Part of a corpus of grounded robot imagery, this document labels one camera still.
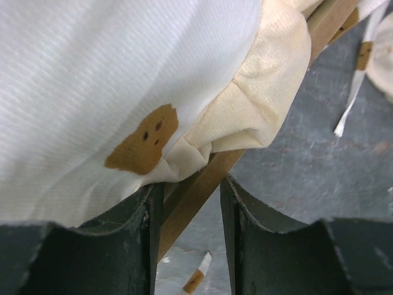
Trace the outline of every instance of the brown tape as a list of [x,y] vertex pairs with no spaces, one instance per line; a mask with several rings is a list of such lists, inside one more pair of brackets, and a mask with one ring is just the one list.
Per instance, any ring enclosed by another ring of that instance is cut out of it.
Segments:
[[354,27],[359,22],[359,10],[356,7],[354,11],[349,15],[343,25],[338,29],[337,33],[334,34],[332,40],[329,41],[329,44],[335,42],[338,38],[340,38],[343,34],[348,32],[351,28]]
[[203,273],[199,269],[197,269],[192,275],[192,277],[189,279],[187,284],[184,285],[183,291],[190,295],[193,294],[195,292],[195,289],[200,285],[203,279]]
[[371,41],[362,43],[359,54],[357,56],[356,69],[360,71],[364,71],[366,69],[372,49],[373,43]]

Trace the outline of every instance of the wooden slat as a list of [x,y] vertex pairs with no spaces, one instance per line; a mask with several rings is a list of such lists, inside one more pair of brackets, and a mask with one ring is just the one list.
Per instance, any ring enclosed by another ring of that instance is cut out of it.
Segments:
[[308,19],[311,36],[310,64],[340,30],[358,4],[358,0],[325,0]]
[[174,188],[164,203],[158,261],[177,240],[243,152],[238,150],[212,155],[205,168]]
[[[312,52],[310,64],[355,9],[357,0],[325,0],[308,19]],[[158,261],[215,191],[244,150],[219,152],[188,179],[171,185],[164,202]]]

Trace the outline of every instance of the cream fabric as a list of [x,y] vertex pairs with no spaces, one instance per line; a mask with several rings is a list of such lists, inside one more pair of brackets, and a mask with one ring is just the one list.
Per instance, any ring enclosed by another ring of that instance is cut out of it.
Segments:
[[393,103],[393,12],[379,24],[366,68],[368,78]]
[[[178,181],[205,166],[210,152],[263,148],[272,142],[311,52],[305,18],[292,5],[292,1],[264,0],[259,31],[240,69],[155,173]],[[158,176],[150,175],[144,183],[154,178]]]

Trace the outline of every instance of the white fabric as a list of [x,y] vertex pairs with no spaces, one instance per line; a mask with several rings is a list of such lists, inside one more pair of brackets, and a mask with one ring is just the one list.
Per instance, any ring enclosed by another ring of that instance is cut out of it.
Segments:
[[367,77],[393,103],[393,12],[378,26],[374,48],[366,68]]
[[78,226],[134,192],[144,176],[106,158],[171,104],[166,155],[231,81],[259,21],[260,0],[2,1],[0,219]]

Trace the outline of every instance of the white cloth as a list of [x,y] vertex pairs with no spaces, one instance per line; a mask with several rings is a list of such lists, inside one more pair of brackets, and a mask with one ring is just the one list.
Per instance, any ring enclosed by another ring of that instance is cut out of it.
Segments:
[[67,226],[271,143],[317,0],[3,1],[0,219]]
[[77,226],[140,186],[104,164],[143,118],[176,109],[166,154],[230,82],[260,0],[1,1],[0,16],[0,219]]

